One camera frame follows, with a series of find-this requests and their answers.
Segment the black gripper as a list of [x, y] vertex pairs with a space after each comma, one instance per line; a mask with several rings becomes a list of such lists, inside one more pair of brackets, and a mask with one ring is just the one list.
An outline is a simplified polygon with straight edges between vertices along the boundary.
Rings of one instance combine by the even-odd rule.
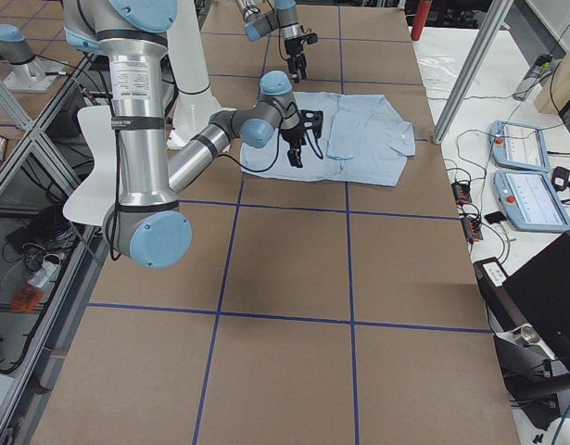
[[304, 136], [294, 136], [280, 133], [281, 138], [288, 144], [286, 155], [292, 167], [302, 168], [301, 148], [306, 145]]
[[298, 70], [301, 79], [307, 78], [307, 60], [304, 54], [304, 39], [292, 38], [285, 40], [285, 52], [287, 54], [287, 66], [294, 83], [299, 82]]

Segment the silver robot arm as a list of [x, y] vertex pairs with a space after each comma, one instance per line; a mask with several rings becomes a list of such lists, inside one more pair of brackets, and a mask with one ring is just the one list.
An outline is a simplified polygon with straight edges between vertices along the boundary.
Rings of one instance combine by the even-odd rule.
[[254, 1], [236, 1], [244, 21], [244, 29], [250, 42], [272, 32], [279, 32], [284, 41], [288, 72], [294, 83], [307, 78], [307, 59], [304, 45], [314, 45], [318, 36], [311, 30], [305, 30], [298, 20], [296, 2], [275, 1], [271, 10], [262, 13]]
[[192, 240], [178, 196], [234, 140], [262, 148], [279, 134], [299, 164], [305, 119], [288, 76], [262, 76], [252, 108], [222, 108], [193, 2], [67, 1], [63, 12], [68, 43], [108, 59], [113, 198], [101, 228], [112, 255], [178, 262]]

